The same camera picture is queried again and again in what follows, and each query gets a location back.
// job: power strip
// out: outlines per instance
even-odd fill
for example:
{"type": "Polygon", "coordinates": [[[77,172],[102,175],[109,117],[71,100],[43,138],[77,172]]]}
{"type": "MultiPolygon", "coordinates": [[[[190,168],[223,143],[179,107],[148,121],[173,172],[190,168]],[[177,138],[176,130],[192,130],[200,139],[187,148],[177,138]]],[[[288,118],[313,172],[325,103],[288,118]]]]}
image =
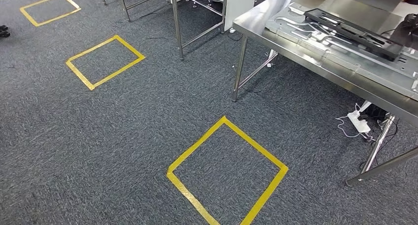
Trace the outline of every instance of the power strip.
{"type": "Polygon", "coordinates": [[[370,132],[370,127],[367,125],[366,120],[358,120],[360,116],[360,111],[353,111],[347,114],[347,117],[353,123],[354,127],[357,129],[359,133],[368,133],[370,132]]]}

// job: yellow tape square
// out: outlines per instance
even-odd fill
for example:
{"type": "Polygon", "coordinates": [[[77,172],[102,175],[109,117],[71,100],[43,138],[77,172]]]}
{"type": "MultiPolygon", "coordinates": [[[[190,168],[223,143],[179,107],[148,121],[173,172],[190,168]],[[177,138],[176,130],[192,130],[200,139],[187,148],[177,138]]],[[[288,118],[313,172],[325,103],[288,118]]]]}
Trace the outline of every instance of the yellow tape square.
{"type": "Polygon", "coordinates": [[[37,4],[40,4],[40,3],[44,3],[44,2],[46,2],[46,1],[49,1],[49,0],[41,0],[41,1],[38,1],[38,2],[35,2],[35,3],[33,3],[33,4],[30,4],[30,5],[26,5],[26,6],[23,6],[23,7],[21,7],[20,8],[20,12],[22,12],[23,13],[23,15],[33,24],[33,25],[35,25],[36,27],[38,27],[38,26],[41,26],[41,25],[44,25],[44,24],[47,24],[47,23],[50,23],[50,22],[52,22],[52,21],[55,21],[55,20],[58,20],[58,19],[61,19],[61,18],[64,18],[64,17],[66,17],[66,16],[68,16],[68,15],[70,15],[70,14],[74,14],[74,13],[76,13],[77,11],[79,11],[79,10],[81,10],[81,8],[78,6],[78,4],[76,4],[75,2],[73,2],[72,0],[66,0],[66,1],[68,1],[70,4],[72,4],[72,6],[74,6],[75,7],[75,10],[73,10],[73,11],[71,11],[70,13],[66,13],[66,14],[63,14],[63,15],[60,15],[60,16],[58,16],[58,17],[56,17],[56,18],[53,18],[53,19],[50,19],[50,20],[47,20],[47,21],[44,21],[44,22],[41,22],[41,23],[38,23],[37,21],[35,21],[35,19],[33,19],[32,18],[32,16],[30,16],[27,12],[26,12],[26,8],[29,8],[29,7],[32,7],[32,6],[34,6],[34,5],[37,5],[37,4]]]}
{"type": "Polygon", "coordinates": [[[192,203],[192,205],[197,209],[197,211],[205,218],[205,220],[210,225],[219,225],[219,222],[209,214],[209,212],[202,206],[202,204],[196,199],[192,193],[186,188],[186,186],[180,181],[180,179],[174,174],[174,170],[188,157],[190,156],[206,139],[209,138],[222,124],[227,125],[235,133],[237,133],[241,138],[247,141],[251,146],[257,149],[261,154],[268,158],[272,163],[274,163],[278,168],[279,172],[275,175],[272,182],[270,182],[267,189],[263,192],[260,198],[255,202],[254,206],[251,208],[249,213],[246,215],[244,220],[242,220],[241,225],[250,224],[261,208],[267,202],[267,200],[272,195],[273,191],[279,185],[280,181],[283,179],[288,168],[282,162],[280,162],[276,157],[269,153],[265,148],[255,142],[250,136],[248,136],[244,131],[239,129],[236,125],[230,122],[225,116],[223,116],[215,125],[213,125],[195,144],[188,148],[178,159],[176,159],[170,166],[167,171],[168,179],[177,187],[177,189],[192,203]]]}
{"type": "Polygon", "coordinates": [[[70,57],[67,62],[66,65],[74,72],[74,74],[80,78],[80,80],[90,89],[93,90],[95,89],[97,86],[105,83],[106,81],[108,81],[109,79],[117,76],[118,74],[124,72],[125,70],[127,70],[129,67],[135,65],[136,63],[142,61],[143,59],[145,59],[145,56],[143,56],[140,52],[138,52],[137,50],[135,50],[135,48],[131,45],[129,45],[129,43],[127,43],[125,40],[123,40],[121,37],[119,37],[118,35],[113,36],[111,39],[108,39],[96,46],[93,46],[92,48],[81,52],[80,54],[77,54],[73,57],[70,57]],[[124,67],[122,67],[120,70],[108,75],[107,77],[105,77],[104,79],[100,80],[97,83],[91,83],[72,63],[71,61],[77,59],[80,56],[83,56],[89,52],[92,52],[94,50],[96,50],[97,48],[104,46],[108,43],[110,43],[113,40],[118,40],[122,45],[124,45],[126,48],[128,48],[132,53],[134,53],[138,58],[134,61],[132,61],[131,63],[125,65],[124,67]]]}

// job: wire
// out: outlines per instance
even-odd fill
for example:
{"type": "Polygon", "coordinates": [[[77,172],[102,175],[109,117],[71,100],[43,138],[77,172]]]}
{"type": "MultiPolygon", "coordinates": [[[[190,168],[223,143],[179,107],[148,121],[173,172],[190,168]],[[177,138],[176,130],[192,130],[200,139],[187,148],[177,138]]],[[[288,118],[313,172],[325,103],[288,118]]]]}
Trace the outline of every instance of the wire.
{"type": "Polygon", "coordinates": [[[380,35],[383,35],[383,34],[385,34],[387,32],[393,31],[393,30],[395,30],[395,29],[391,29],[391,30],[388,30],[388,31],[384,31],[383,33],[380,33],[380,35]]]}
{"type": "Polygon", "coordinates": [[[357,137],[357,136],[361,135],[361,136],[363,136],[363,138],[364,138],[364,139],[366,139],[367,141],[374,141],[373,137],[372,137],[372,136],[369,136],[367,133],[365,133],[365,135],[366,135],[366,136],[364,136],[362,133],[358,133],[358,134],[356,134],[356,135],[354,135],[354,136],[347,135],[347,133],[345,132],[345,130],[344,130],[343,128],[341,128],[341,126],[342,126],[342,125],[344,125],[344,121],[342,120],[342,118],[346,118],[346,117],[348,117],[348,116],[342,116],[342,117],[339,117],[339,118],[335,118],[336,120],[340,120],[340,121],[342,122],[341,124],[337,125],[337,127],[338,127],[340,130],[342,130],[342,131],[343,131],[343,133],[344,133],[344,135],[345,135],[346,137],[349,137],[349,138],[355,138],[355,137],[357,137]]]}
{"type": "MultiPolygon", "coordinates": [[[[387,137],[390,137],[390,136],[392,136],[392,138],[390,138],[385,144],[382,144],[382,146],[380,147],[380,149],[377,151],[377,153],[376,153],[376,156],[375,156],[375,162],[376,162],[376,164],[379,166],[379,162],[378,162],[378,159],[377,159],[377,157],[378,157],[378,155],[379,155],[379,152],[383,149],[383,147],[384,146],[386,146],[386,145],[388,145],[389,144],[389,142],[396,136],[396,134],[398,133],[398,123],[399,123],[399,119],[396,121],[396,123],[395,123],[395,133],[393,133],[393,134],[391,134],[391,135],[387,135],[385,138],[387,138],[387,137]]],[[[360,163],[360,165],[359,165],[359,169],[360,169],[360,171],[362,170],[362,166],[361,165],[363,165],[363,164],[366,164],[366,161],[364,161],[364,162],[362,162],[362,163],[360,163]]]]}
{"type": "Polygon", "coordinates": [[[239,41],[239,40],[241,40],[241,39],[243,38],[243,34],[241,34],[240,38],[238,38],[238,39],[232,38],[232,37],[230,36],[230,34],[231,34],[231,33],[228,31],[228,32],[227,32],[227,34],[226,34],[226,36],[227,36],[227,37],[229,37],[230,39],[234,40],[234,41],[239,41]]]}

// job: electrical cord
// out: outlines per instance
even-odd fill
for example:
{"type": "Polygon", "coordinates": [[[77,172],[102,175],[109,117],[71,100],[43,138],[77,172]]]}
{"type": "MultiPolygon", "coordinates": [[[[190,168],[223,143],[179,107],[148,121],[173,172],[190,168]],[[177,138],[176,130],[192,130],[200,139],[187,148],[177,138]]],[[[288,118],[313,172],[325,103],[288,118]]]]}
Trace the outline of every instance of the electrical cord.
{"type": "MultiPolygon", "coordinates": [[[[377,157],[378,157],[378,155],[379,155],[379,152],[383,149],[383,147],[384,146],[386,146],[395,136],[396,136],[396,134],[398,133],[398,123],[399,123],[399,119],[396,121],[396,123],[395,123],[395,132],[393,133],[393,134],[391,134],[391,135],[387,135],[386,137],[390,137],[390,136],[392,136],[392,138],[390,138],[384,145],[382,145],[381,147],[380,147],[380,149],[377,151],[377,153],[376,153],[376,156],[375,156],[375,162],[376,162],[376,164],[379,166],[379,162],[378,162],[378,160],[377,160],[377,157]]],[[[363,167],[362,167],[362,165],[363,164],[366,164],[366,162],[367,161],[364,161],[364,162],[362,162],[362,163],[360,163],[360,165],[359,165],[359,170],[360,171],[362,171],[363,170],[363,167]]]]}
{"type": "Polygon", "coordinates": [[[237,38],[237,39],[232,38],[230,34],[231,33],[228,31],[227,34],[226,34],[226,36],[229,37],[231,40],[234,40],[234,41],[239,41],[239,40],[241,40],[243,38],[243,34],[241,34],[240,38],[237,38]]]}

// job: yellow sticker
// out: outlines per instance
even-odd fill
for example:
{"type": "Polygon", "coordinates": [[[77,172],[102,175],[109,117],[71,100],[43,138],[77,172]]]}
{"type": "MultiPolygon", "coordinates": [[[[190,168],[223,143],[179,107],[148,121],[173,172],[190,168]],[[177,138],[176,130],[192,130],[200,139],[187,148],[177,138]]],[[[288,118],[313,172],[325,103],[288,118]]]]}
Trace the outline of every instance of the yellow sticker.
{"type": "Polygon", "coordinates": [[[260,198],[255,202],[254,206],[251,208],[249,213],[241,222],[241,225],[249,225],[257,216],[260,209],[264,206],[267,200],[272,195],[273,191],[279,185],[280,181],[283,179],[288,168],[282,162],[280,162],[275,156],[269,153],[265,148],[255,142],[250,136],[248,136],[244,131],[239,129],[236,125],[230,122],[225,116],[223,116],[215,125],[213,125],[195,144],[188,148],[178,159],[176,159],[170,166],[167,171],[168,179],[175,185],[175,187],[186,197],[190,203],[196,208],[196,210],[202,215],[202,217],[210,225],[220,225],[219,222],[209,214],[209,212],[203,207],[203,205],[196,199],[194,195],[186,188],[186,186],[180,181],[180,179],[174,175],[174,170],[188,157],[190,156],[206,139],[209,138],[222,124],[227,125],[235,133],[237,133],[241,138],[247,141],[251,146],[257,149],[262,155],[268,158],[274,165],[276,165],[280,170],[269,184],[267,189],[263,192],[260,198]]]}
{"type": "Polygon", "coordinates": [[[79,10],[81,10],[81,8],[78,6],[78,4],[76,4],[75,2],[73,2],[72,0],[66,0],[66,1],[68,1],[72,6],[74,6],[75,7],[75,10],[73,10],[73,11],[71,11],[71,12],[69,12],[69,13],[66,13],[66,14],[63,14],[63,15],[60,15],[60,16],[58,16],[58,17],[55,17],[55,18],[53,18],[53,19],[50,19],[50,20],[47,20],[47,21],[44,21],[44,22],[41,22],[41,23],[38,23],[37,21],[35,21],[35,19],[33,19],[32,18],[32,16],[30,16],[27,12],[26,12],[26,8],[29,8],[29,7],[32,7],[32,6],[34,6],[34,5],[37,5],[37,4],[40,4],[40,3],[44,3],[44,2],[46,2],[46,1],[49,1],[49,0],[41,0],[41,1],[38,1],[38,2],[35,2],[35,3],[33,3],[33,4],[29,4],[29,5],[26,5],[26,6],[23,6],[23,7],[21,7],[20,8],[20,12],[22,12],[22,14],[33,24],[33,25],[35,25],[36,27],[39,27],[39,26],[41,26],[41,25],[44,25],[44,24],[47,24],[47,23],[50,23],[50,22],[52,22],[52,21],[55,21],[55,20],[57,20],[57,19],[61,19],[61,18],[64,18],[64,17],[66,17],[66,16],[68,16],[68,15],[70,15],[70,14],[74,14],[74,13],[76,13],[77,11],[79,11],[79,10]]]}
{"type": "Polygon", "coordinates": [[[80,80],[90,89],[93,90],[95,89],[97,86],[103,84],[104,82],[108,81],[109,79],[117,76],[118,74],[122,73],[123,71],[125,71],[126,69],[128,69],[129,67],[133,66],[134,64],[142,61],[143,59],[145,59],[145,56],[143,56],[140,52],[138,52],[137,50],[135,50],[135,48],[131,45],[129,45],[129,43],[127,43],[125,40],[123,40],[121,37],[119,37],[118,35],[113,36],[111,39],[108,39],[96,46],[93,46],[92,48],[85,50],[73,57],[70,57],[67,62],[66,65],[74,72],[74,74],[80,78],[80,80]],[[134,60],[133,62],[125,65],[124,67],[122,67],[120,70],[110,74],[109,76],[105,77],[104,79],[100,80],[97,83],[91,83],[74,65],[73,63],[71,63],[71,61],[77,59],[80,56],[83,56],[89,52],[92,52],[94,50],[96,50],[97,48],[104,46],[106,44],[108,44],[109,42],[113,41],[113,40],[118,40],[121,44],[123,44],[126,48],[128,48],[132,53],[134,53],[138,58],[136,60],[134,60]]]}

